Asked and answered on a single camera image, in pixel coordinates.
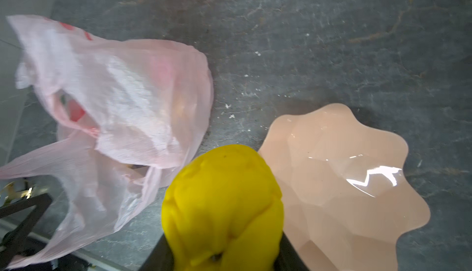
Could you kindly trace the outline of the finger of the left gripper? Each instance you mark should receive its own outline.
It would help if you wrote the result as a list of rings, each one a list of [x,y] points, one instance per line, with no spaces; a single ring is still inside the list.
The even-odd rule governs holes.
[[[23,249],[25,240],[52,203],[49,194],[41,194],[1,208],[1,218],[33,208],[29,215],[1,240],[1,267],[8,267]]]

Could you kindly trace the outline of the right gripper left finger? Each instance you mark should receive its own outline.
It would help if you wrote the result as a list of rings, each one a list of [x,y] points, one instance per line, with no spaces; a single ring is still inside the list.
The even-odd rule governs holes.
[[[162,235],[139,271],[174,271],[174,257],[165,235]]]

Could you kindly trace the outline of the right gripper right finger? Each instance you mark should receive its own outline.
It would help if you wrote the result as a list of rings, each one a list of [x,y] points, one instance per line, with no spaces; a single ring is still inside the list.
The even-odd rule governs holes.
[[[280,252],[274,262],[274,271],[309,271],[285,233],[280,241]]]

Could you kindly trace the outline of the yellow bell pepper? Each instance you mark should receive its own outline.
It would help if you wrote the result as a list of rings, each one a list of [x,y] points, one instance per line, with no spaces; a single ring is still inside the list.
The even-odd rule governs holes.
[[[271,169],[248,146],[222,146],[194,159],[162,203],[174,269],[271,271],[283,236],[281,198]]]

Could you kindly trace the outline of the pink plastic bag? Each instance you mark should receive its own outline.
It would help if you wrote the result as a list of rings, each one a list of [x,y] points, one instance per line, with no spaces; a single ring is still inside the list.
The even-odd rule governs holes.
[[[8,263],[18,269],[114,234],[151,204],[195,156],[214,92],[193,46],[107,40],[37,15],[7,21],[23,47],[16,86],[33,88],[58,139],[3,166],[1,178],[53,176],[69,201],[48,244]]]

